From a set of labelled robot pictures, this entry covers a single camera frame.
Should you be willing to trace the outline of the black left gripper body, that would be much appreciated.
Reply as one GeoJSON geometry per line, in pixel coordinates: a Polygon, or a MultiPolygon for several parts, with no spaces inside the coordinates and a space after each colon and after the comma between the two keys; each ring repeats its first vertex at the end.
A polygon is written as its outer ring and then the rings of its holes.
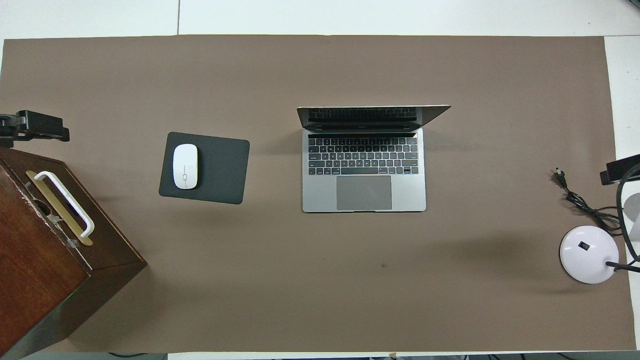
{"type": "Polygon", "coordinates": [[[0,147],[13,148],[18,141],[18,114],[0,114],[0,147]]]}

